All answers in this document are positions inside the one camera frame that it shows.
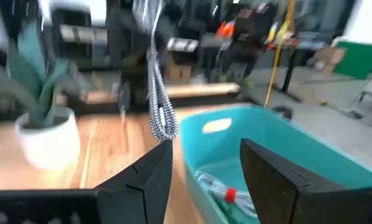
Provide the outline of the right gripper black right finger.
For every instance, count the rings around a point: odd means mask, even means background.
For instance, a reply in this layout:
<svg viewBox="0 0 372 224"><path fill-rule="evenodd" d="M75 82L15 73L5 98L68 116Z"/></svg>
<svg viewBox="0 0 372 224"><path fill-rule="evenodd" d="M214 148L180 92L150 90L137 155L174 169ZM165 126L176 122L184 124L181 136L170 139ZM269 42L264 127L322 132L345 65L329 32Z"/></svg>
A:
<svg viewBox="0 0 372 224"><path fill-rule="evenodd" d="M262 224L372 224L372 187L339 184L249 139L240 161Z"/></svg>

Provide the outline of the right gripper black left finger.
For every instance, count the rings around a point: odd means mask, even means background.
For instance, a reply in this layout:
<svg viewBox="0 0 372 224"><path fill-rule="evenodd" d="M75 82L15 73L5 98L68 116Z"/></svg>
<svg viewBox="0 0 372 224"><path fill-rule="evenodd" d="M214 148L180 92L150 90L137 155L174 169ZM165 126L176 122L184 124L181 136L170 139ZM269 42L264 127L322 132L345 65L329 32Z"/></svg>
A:
<svg viewBox="0 0 372 224"><path fill-rule="evenodd" d="M172 181L173 144L155 148L95 189L100 223L163 223Z"/></svg>

